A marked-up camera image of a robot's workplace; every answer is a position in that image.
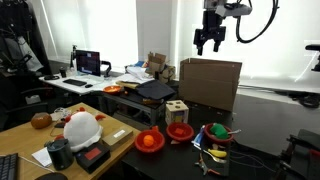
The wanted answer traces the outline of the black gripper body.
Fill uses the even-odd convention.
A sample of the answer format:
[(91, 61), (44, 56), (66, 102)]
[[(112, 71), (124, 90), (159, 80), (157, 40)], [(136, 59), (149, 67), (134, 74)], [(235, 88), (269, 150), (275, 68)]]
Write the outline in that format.
[(196, 46), (203, 46), (207, 40), (213, 39), (224, 41), (226, 27), (222, 26), (223, 18), (214, 11), (205, 10), (203, 12), (203, 20), (201, 29), (195, 30), (193, 43)]

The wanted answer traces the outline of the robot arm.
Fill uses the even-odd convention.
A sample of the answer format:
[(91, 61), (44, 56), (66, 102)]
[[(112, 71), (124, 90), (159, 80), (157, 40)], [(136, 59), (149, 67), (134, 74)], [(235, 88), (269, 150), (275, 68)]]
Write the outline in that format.
[(214, 41), (214, 52), (219, 50), (221, 42), (225, 40), (226, 27), (222, 26), (222, 21), (226, 17), (241, 17), (252, 11), (250, 6), (240, 2), (228, 3), (227, 0), (204, 0), (203, 9), (203, 27), (195, 30), (193, 40), (198, 55), (202, 55), (203, 46), (208, 40)]

